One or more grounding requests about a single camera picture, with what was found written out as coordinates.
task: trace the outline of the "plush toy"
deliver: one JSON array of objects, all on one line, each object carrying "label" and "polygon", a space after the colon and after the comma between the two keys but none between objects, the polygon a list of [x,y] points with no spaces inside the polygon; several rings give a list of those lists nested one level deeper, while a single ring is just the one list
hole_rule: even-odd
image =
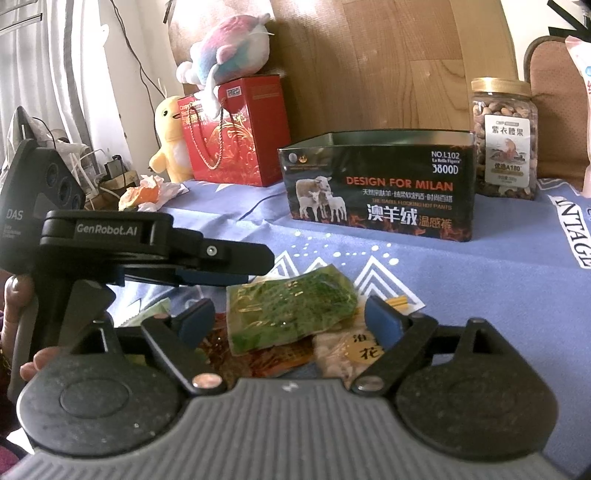
[{"label": "plush toy", "polygon": [[191,46],[191,61],[184,61],[177,68],[181,83],[197,85],[203,93],[199,96],[203,111],[215,119],[220,104],[214,88],[258,72],[269,59],[269,35],[265,23],[269,14],[260,17],[235,15],[214,27],[201,41]]},{"label": "plush toy", "polygon": [[156,173],[166,170],[173,183],[182,183],[193,178],[193,168],[183,137],[183,124],[177,103],[180,98],[165,98],[156,109],[154,124],[161,147],[150,159],[150,168]]}]

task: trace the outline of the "lamb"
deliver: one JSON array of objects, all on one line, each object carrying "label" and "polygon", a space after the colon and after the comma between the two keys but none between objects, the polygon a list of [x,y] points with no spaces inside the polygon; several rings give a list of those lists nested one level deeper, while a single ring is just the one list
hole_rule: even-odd
[{"label": "lamb", "polygon": [[[316,200],[316,203],[320,207],[320,214],[323,219],[328,218],[328,212],[324,208],[326,205],[328,205],[328,202],[326,202],[326,197],[324,196],[324,193],[330,192],[329,181],[331,179],[332,179],[332,177],[318,176],[315,179],[301,179],[295,183],[295,194],[297,196],[298,201],[300,202],[300,216],[301,216],[301,211],[303,208],[304,212],[306,213],[306,218],[308,218],[307,208],[308,207],[314,208],[313,202],[311,202],[310,196],[311,196],[312,192],[318,192],[318,193],[320,193],[320,196],[319,196],[319,199]],[[306,207],[302,207],[302,199],[304,199],[303,204],[307,205]],[[317,211],[317,208],[314,208],[314,215],[315,216],[316,216],[316,211]]]},{"label": "lamb", "polygon": [[320,204],[320,215],[323,219],[328,218],[329,214],[326,210],[326,207],[328,207],[329,203],[328,200],[326,200],[326,193],[322,190],[320,191],[320,195],[318,196],[318,203]]},{"label": "lamb", "polygon": [[320,195],[320,191],[318,192],[310,192],[310,196],[303,196],[298,197],[300,201],[300,218],[309,219],[308,216],[308,208],[311,207],[314,212],[314,219],[316,222],[318,221],[318,208],[320,207],[320,202],[318,201],[318,196]]},{"label": "lamb", "polygon": [[335,213],[337,222],[345,220],[347,218],[347,209],[345,208],[343,197],[333,197],[332,192],[324,192],[324,195],[326,195],[326,201],[330,207],[331,223],[335,221]]},{"label": "lamb", "polygon": [[332,177],[316,177],[315,179],[301,179],[295,183],[295,194],[298,200],[301,197],[309,197],[310,192],[330,192],[329,181]]}]

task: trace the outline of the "crumpled paper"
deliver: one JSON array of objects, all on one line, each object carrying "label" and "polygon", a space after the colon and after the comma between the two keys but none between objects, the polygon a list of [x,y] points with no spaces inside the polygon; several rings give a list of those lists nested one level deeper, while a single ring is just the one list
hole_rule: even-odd
[{"label": "crumpled paper", "polygon": [[139,187],[130,187],[119,199],[119,210],[138,207],[139,212],[156,212],[167,201],[187,193],[182,183],[165,182],[158,175],[142,175]]}]

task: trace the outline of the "camera lens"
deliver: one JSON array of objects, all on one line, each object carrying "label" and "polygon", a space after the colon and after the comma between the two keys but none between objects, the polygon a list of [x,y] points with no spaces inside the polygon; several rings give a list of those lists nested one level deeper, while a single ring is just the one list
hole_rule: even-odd
[{"label": "camera lens", "polygon": [[78,195],[74,195],[74,198],[72,198],[72,210],[80,210],[80,197]]},{"label": "camera lens", "polygon": [[57,165],[52,163],[51,165],[49,165],[49,168],[47,169],[47,173],[45,175],[45,180],[47,182],[47,185],[49,187],[53,187],[56,182],[57,182]]},{"label": "camera lens", "polygon": [[57,198],[62,205],[70,198],[70,190],[70,182],[67,179],[63,179],[60,184],[60,190],[57,192]]}]

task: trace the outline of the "plastic jar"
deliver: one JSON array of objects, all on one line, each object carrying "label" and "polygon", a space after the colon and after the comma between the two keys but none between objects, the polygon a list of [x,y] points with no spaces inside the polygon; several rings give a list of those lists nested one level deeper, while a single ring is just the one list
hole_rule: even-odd
[{"label": "plastic jar", "polygon": [[476,192],[533,200],[538,166],[538,109],[519,80],[472,80]]}]

